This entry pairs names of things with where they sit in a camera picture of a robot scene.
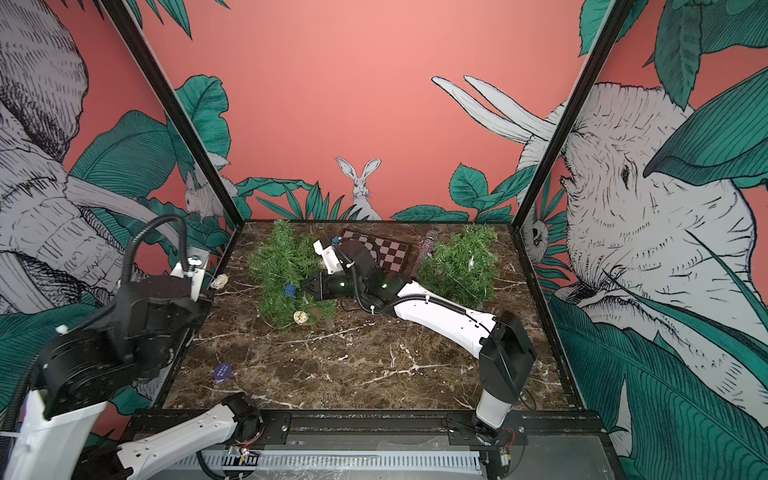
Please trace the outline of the small christmas tree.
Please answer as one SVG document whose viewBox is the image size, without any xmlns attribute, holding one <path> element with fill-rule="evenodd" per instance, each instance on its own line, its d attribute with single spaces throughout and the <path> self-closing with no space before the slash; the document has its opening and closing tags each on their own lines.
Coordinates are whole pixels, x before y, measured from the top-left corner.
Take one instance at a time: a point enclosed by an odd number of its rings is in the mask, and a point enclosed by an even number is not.
<svg viewBox="0 0 768 480">
<path fill-rule="evenodd" d="M 277 220 L 272 224 L 271 232 L 249 254 L 247 264 L 259 286 L 259 313 L 273 327 L 301 326 L 293 321 L 295 311 L 309 314 L 303 325 L 335 319 L 334 301 L 315 301 L 302 291 L 301 284 L 320 269 L 320 257 L 313 249 L 312 237 L 296 232 L 288 221 Z M 296 286 L 295 297 L 285 294 L 288 284 Z"/>
<path fill-rule="evenodd" d="M 450 301 L 473 310 L 495 297 L 498 256 L 496 231 L 488 225 L 467 225 L 447 242 L 437 242 L 432 256 L 417 271 L 419 283 Z"/>
</svg>

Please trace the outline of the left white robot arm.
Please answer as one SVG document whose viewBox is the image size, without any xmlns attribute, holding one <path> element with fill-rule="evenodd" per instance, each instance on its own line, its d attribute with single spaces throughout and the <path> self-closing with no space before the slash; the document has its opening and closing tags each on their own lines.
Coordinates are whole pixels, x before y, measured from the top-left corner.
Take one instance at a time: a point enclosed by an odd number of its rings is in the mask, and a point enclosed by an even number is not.
<svg viewBox="0 0 768 480">
<path fill-rule="evenodd" d="M 191 420 L 139 441 L 83 450 L 118 390 L 164 367 L 179 336 L 201 316 L 191 276 L 122 281 L 115 300 L 82 326 L 58 334 L 30 366 L 2 431 L 4 479 L 149 479 L 215 444 L 248 448 L 263 432 L 259 410 L 232 394 Z"/>
</svg>

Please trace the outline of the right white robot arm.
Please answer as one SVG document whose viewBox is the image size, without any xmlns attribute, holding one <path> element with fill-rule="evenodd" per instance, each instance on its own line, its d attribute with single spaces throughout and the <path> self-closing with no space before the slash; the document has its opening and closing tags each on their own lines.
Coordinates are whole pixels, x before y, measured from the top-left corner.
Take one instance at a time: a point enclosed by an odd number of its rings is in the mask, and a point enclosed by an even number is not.
<svg viewBox="0 0 768 480">
<path fill-rule="evenodd" d="M 369 315 L 391 314 L 426 327 L 453 341 L 479 362 L 480 400 L 465 427 L 469 441 L 484 446 L 513 443 L 514 428 L 505 421 L 518 402 L 536 360 L 522 321 L 508 311 L 484 313 L 445 299 L 397 272 L 383 270 L 357 241 L 313 243 L 323 268 L 302 283 L 316 301 L 350 298 Z"/>
</svg>

